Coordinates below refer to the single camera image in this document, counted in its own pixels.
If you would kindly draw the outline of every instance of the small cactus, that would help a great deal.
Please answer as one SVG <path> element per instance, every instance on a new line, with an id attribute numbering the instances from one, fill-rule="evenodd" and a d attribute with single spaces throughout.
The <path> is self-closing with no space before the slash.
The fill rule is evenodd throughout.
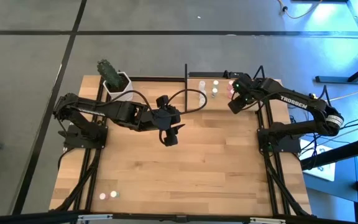
<path id="1" fill-rule="evenodd" d="M 98 72 L 113 90 L 119 91 L 122 88 L 122 78 L 106 59 L 98 61 Z"/>

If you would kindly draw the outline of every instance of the wooden tabletop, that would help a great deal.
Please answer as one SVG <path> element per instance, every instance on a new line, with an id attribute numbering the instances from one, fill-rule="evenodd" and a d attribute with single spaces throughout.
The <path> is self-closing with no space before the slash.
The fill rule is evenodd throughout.
<path id="1" fill-rule="evenodd" d="M 99 79 L 100 76 L 84 76 L 79 95 L 95 99 Z M 189 78 L 188 88 L 198 89 L 199 81 Z M 181 116 L 181 123 L 186 125 L 179 130 L 176 146 L 163 146 L 158 131 L 138 133 L 108 121 L 108 140 L 101 153 L 91 211 L 271 215 L 265 165 L 258 153 L 257 117 L 252 110 L 239 114 L 229 110 L 227 84 L 228 80 L 219 81 L 218 97 L 212 98 L 207 91 L 206 108 Z M 207 81 L 206 90 L 211 85 Z M 133 82 L 133 86 L 156 108 L 157 97 L 172 96 L 184 89 L 185 84 Z M 133 101 L 143 102 L 136 95 Z M 184 94 L 171 101 L 180 111 L 184 110 L 184 103 Z M 199 94 L 189 93 L 188 109 L 198 104 Z M 286 104 L 272 100 L 271 105 L 273 120 L 289 123 Z M 83 154 L 84 149 L 79 149 L 63 158 L 50 208 L 59 206 L 73 190 Z M 300 163 L 292 154 L 280 156 L 286 186 L 303 209 L 310 212 Z M 118 198 L 99 199 L 101 193 L 109 195 L 112 190 L 119 192 Z M 85 192 L 80 208 L 85 204 Z M 282 212 L 277 186 L 276 193 Z"/>

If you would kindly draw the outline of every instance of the black robotic arm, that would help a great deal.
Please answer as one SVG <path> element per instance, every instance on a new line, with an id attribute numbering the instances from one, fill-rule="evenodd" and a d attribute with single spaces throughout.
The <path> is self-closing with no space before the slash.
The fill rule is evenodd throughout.
<path id="1" fill-rule="evenodd" d="M 273 122 L 270 128 L 261 129 L 260 135 L 272 144 L 278 144 L 279 140 L 291 135 L 317 133 L 323 136 L 335 136 L 344 122 L 341 114 L 321 98 L 306 96 L 286 89 L 271 78 L 252 80 L 249 76 L 244 75 L 234 81 L 233 88 L 239 94 L 229 103 L 230 109 L 235 114 L 244 110 L 243 108 L 247 105 L 256 104 L 257 101 L 280 100 L 307 110 L 313 115 L 313 121 L 295 124 Z"/>
<path id="2" fill-rule="evenodd" d="M 73 149 L 103 148 L 106 142 L 107 127 L 89 122 L 81 113 L 107 117 L 115 124 L 134 131 L 165 131 L 167 137 L 162 143 L 166 146 L 178 144 L 176 134 L 184 126 L 173 124 L 180 122 L 180 112 L 168 105 L 168 96 L 157 98 L 159 109 L 152 110 L 149 105 L 132 101 L 110 101 L 107 103 L 81 98 L 73 93 L 61 96 L 55 105 L 53 114 L 59 121 L 69 120 L 68 131 L 60 131 L 65 137 L 64 147 Z"/>

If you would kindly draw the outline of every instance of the black metal frame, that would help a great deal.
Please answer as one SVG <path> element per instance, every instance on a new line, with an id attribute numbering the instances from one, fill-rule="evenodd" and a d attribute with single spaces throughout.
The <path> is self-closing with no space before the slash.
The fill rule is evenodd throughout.
<path id="1" fill-rule="evenodd" d="M 100 101 L 102 99 L 103 88 L 100 88 L 100 86 L 102 84 L 103 84 L 103 78 L 100 79 L 98 94 L 96 95 L 96 100 L 98 100 L 98 101 Z M 92 122 L 97 122 L 97 121 L 98 121 L 98 117 L 96 115 L 92 115 Z M 80 177 L 78 179 L 81 179 L 85 175 L 86 169 L 89 166 L 90 154 L 91 154 L 91 149 L 89 149 L 89 148 L 85 149 L 84 158 L 83 158 L 83 162 L 82 162 L 82 166 L 81 166 Z M 76 197 L 76 199 L 74 200 L 73 210 L 80 209 L 81 197 L 82 197 L 82 189 L 81 189 L 80 193 L 78 194 L 78 196 Z"/>
<path id="2" fill-rule="evenodd" d="M 316 76 L 318 83 L 358 84 L 358 71 L 350 77 Z"/>
<path id="3" fill-rule="evenodd" d="M 185 89 L 187 89 L 187 65 L 185 65 L 185 77 L 184 78 L 173 78 L 174 82 L 182 81 L 185 84 Z M 169 82 L 169 78 L 162 78 L 162 77 L 136 77 L 132 81 L 134 82 Z M 99 84 L 99 90 L 97 98 L 101 98 L 103 86 L 102 81 Z M 266 105 L 266 113 L 267 113 L 267 119 L 269 125 L 273 122 L 273 116 L 272 111 L 270 107 L 269 101 L 265 102 Z M 264 119 L 262 116 L 262 110 L 258 110 L 256 112 L 257 119 L 259 121 L 259 128 L 264 127 Z M 103 118 L 102 125 L 106 125 L 106 118 Z M 97 159 L 97 166 L 99 164 L 99 157 L 100 157 L 100 151 L 101 149 L 96 149 L 98 153 L 96 153 Z M 82 169 L 85 169 L 88 166 L 89 161 L 89 154 L 84 154 Z M 269 152 L 264 151 L 263 157 L 265 161 L 265 165 L 267 166 L 266 161 L 270 160 Z M 283 179 L 283 171 L 282 171 L 282 165 L 280 160 L 279 153 L 274 153 L 274 158 L 276 162 L 276 169 L 277 174 L 279 176 L 279 179 L 284 182 Z M 191 222 L 191 221 L 214 221 L 214 222 L 243 222 L 243 223 L 250 223 L 257 221 L 258 218 L 268 218 L 268 219 L 274 219 L 274 220 L 285 220 L 286 223 L 352 223 L 352 222 L 341 222 L 336 220 L 326 220 L 321 218 L 316 218 L 313 216 L 293 216 L 290 215 L 290 209 L 288 202 L 285 200 L 285 197 L 282 194 L 283 199 L 283 210 L 285 214 L 279 214 L 278 212 L 278 205 L 277 205 L 277 199 L 275 197 L 275 187 L 274 182 L 272 179 L 272 176 L 269 172 L 266 172 L 267 174 L 267 183 L 268 183 L 268 189 L 270 194 L 270 203 L 272 206 L 272 216 L 271 217 L 250 217 L 250 216 L 229 216 L 229 215 L 161 215 L 161 214 L 133 214 L 133 213 L 108 213 L 105 214 L 107 218 L 110 219 L 131 219 L 131 220 L 159 220 L 159 221 L 174 221 L 178 223 L 185 223 L 185 222 Z M 86 205 L 85 210 L 73 210 L 73 211 L 65 211 L 65 212 L 48 212 L 48 213 L 35 213 L 35 214 L 25 214 L 25 215 L 11 215 L 11 216 L 2 216 L 0 217 L 0 223 L 75 223 L 78 220 L 81 220 L 81 215 L 97 215 L 102 213 L 93 213 L 90 212 L 91 208 L 91 202 L 92 202 L 92 196 L 93 196 L 93 190 L 96 183 L 96 171 L 92 174 L 87 198 L 86 198 Z"/>
<path id="4" fill-rule="evenodd" d="M 290 37 L 343 37 L 358 39 L 358 31 L 0 30 L 0 35 L 267 35 Z"/>

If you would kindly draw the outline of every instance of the gray floor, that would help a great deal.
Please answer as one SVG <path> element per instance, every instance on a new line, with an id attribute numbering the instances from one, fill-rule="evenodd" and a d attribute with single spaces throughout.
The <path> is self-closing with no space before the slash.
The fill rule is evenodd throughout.
<path id="1" fill-rule="evenodd" d="M 292 14 L 310 5 L 284 2 Z M 80 0 L 0 0 L 0 29 L 71 29 L 79 5 Z M 315 13 L 291 20 L 280 15 L 274 0 L 92 0 L 80 29 L 358 31 L 345 4 L 323 3 Z M 0 141 L 5 144 L 0 151 L 0 215 L 10 211 L 67 40 L 65 36 L 0 36 Z M 185 63 L 189 71 L 248 73 L 263 65 L 268 77 L 282 79 L 288 88 L 318 94 L 323 86 L 313 82 L 314 76 L 348 76 L 358 70 L 358 38 L 78 36 L 60 94 L 78 92 L 82 76 L 96 74 L 96 61 L 101 58 L 130 76 L 181 77 Z M 335 98 L 357 91 L 358 86 L 329 85 L 328 90 Z M 347 121 L 358 118 L 358 95 L 334 106 Z M 291 113 L 298 121 L 304 119 L 301 111 Z M 62 152 L 57 130 L 58 124 L 51 120 L 25 213 L 48 209 Z M 358 133 L 345 138 L 355 141 Z M 316 205 L 314 198 L 327 198 L 310 197 L 313 213 L 338 219 L 335 211 L 341 203 L 327 203 L 331 210 L 322 212 L 318 207 L 324 203 Z"/>

